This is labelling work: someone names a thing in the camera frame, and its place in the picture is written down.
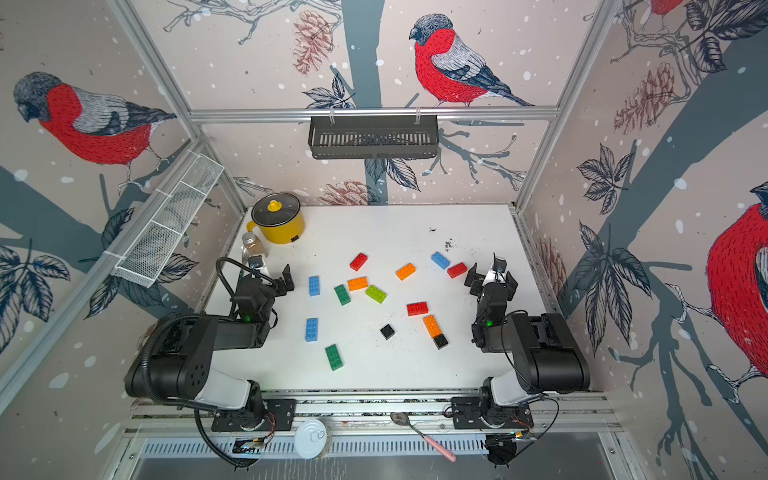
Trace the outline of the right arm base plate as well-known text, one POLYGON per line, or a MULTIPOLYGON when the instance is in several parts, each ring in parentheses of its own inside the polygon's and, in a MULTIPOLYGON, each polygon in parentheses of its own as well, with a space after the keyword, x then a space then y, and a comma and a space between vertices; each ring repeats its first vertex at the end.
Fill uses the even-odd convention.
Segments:
POLYGON ((477 396, 452 397, 448 411, 457 430, 531 430, 534 425, 527 405, 499 406, 477 396))

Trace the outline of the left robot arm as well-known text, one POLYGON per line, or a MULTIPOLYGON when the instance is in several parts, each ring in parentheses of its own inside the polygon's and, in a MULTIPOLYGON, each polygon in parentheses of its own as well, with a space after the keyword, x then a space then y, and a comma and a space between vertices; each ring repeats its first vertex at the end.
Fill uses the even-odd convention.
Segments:
POLYGON ((264 346, 277 326, 275 300, 295 284, 289 266, 272 278, 250 258, 246 265, 221 257, 216 273, 231 303, 227 315, 170 314, 161 318, 124 379, 137 399, 213 416, 215 432, 287 432, 296 401, 266 399, 254 380, 236 378, 212 365, 216 351, 264 346))

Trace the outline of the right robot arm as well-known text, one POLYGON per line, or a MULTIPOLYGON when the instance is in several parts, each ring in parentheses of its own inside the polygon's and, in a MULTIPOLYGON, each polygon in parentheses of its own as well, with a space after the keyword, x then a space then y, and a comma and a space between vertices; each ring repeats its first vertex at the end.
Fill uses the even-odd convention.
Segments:
POLYGON ((526 408, 534 400, 548 393, 589 390, 589 367, 561 314, 507 310, 518 282, 505 261, 495 259, 485 274, 472 266, 464 285, 477 299, 472 343, 483 353, 503 355, 510 370, 484 380, 469 411, 455 415, 458 423, 470 428, 526 428, 526 408))

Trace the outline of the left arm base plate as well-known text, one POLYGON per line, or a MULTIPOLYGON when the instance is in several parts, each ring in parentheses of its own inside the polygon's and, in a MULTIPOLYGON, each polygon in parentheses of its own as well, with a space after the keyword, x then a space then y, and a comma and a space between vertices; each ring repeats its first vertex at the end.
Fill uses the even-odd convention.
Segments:
POLYGON ((266 399, 252 409, 219 411, 213 419, 213 432, 283 432, 290 431, 297 401, 289 398, 266 399))

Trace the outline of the lime green lego brick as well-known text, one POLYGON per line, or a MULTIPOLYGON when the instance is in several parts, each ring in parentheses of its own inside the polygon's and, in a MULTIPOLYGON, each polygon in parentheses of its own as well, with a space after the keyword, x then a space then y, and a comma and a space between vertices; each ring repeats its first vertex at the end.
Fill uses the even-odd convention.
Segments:
POLYGON ((387 294, 375 285, 370 285, 366 289, 365 293, 370 299, 374 300, 378 304, 382 304, 387 298, 387 294))

